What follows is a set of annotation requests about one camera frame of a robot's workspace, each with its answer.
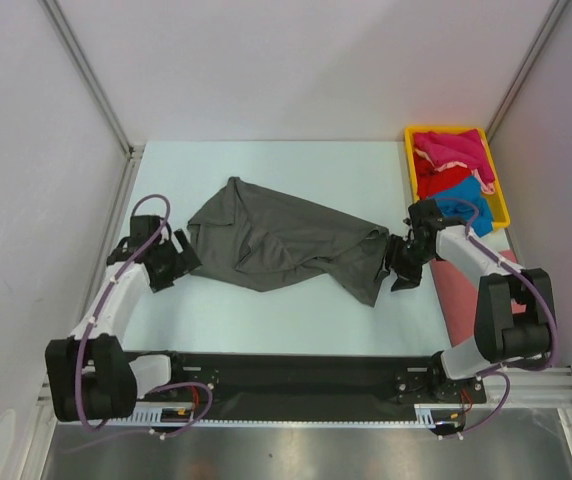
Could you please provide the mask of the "dark grey t-shirt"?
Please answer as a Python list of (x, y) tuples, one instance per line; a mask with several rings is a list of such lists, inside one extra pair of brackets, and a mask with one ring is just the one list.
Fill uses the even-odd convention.
[(269, 292), (320, 275), (372, 307), (390, 238), (381, 225), (231, 177), (187, 222), (202, 277)]

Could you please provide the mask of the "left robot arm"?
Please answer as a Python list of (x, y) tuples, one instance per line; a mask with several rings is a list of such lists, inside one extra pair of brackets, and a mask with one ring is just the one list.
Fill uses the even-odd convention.
[(80, 323), (49, 342), (45, 363), (55, 416), (104, 423), (130, 416), (154, 390), (180, 397), (187, 376), (166, 353), (131, 354), (122, 340), (140, 299), (170, 288), (201, 262), (182, 230), (164, 217), (134, 215), (106, 261), (102, 287)]

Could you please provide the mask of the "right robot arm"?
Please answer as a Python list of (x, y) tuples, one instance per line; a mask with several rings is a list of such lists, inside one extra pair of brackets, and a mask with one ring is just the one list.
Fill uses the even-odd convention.
[(552, 282), (542, 269), (526, 269), (487, 247), (471, 220), (447, 217), (440, 200), (408, 208), (406, 236), (388, 242), (386, 269), (392, 291), (418, 287), (432, 260), (448, 261), (477, 285), (473, 335), (427, 362), (421, 395), (452, 400), (465, 382), (479, 381), (504, 367), (539, 372), (556, 362), (557, 322)]

